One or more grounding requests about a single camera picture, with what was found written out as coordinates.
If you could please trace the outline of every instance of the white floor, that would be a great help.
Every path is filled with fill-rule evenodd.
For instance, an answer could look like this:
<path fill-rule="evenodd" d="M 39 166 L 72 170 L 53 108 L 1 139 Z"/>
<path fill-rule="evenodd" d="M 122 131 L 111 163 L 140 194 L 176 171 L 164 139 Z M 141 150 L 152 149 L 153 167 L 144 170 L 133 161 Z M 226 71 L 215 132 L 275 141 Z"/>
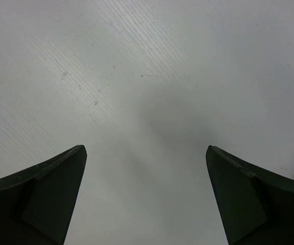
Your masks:
<path fill-rule="evenodd" d="M 294 1 L 0 0 L 0 178 L 76 144 L 66 244 L 227 244 L 209 144 L 294 179 Z"/>

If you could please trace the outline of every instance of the scratch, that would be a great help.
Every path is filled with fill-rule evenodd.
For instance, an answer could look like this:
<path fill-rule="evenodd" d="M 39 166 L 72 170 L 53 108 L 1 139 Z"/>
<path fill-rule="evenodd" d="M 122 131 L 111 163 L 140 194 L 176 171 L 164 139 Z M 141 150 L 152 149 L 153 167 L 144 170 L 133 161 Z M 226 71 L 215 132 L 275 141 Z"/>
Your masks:
<path fill-rule="evenodd" d="M 157 78 L 158 76 L 157 75 L 141 75 L 140 77 L 141 78 L 143 78 L 143 77 L 156 77 Z"/>
<path fill-rule="evenodd" d="M 22 69 L 21 69 L 21 66 L 20 66 L 19 62 L 17 62 L 17 64 L 18 64 L 20 72 L 22 72 Z"/>

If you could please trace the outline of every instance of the white surface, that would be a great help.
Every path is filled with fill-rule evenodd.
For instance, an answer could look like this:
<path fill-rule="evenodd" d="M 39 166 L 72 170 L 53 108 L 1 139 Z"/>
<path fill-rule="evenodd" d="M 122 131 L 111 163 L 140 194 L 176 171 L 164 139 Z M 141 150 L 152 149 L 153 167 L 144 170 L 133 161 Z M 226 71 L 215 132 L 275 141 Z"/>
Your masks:
<path fill-rule="evenodd" d="M 226 244 L 209 144 L 294 178 L 294 1 L 0 0 L 0 178 L 76 144 L 66 244 Z"/>

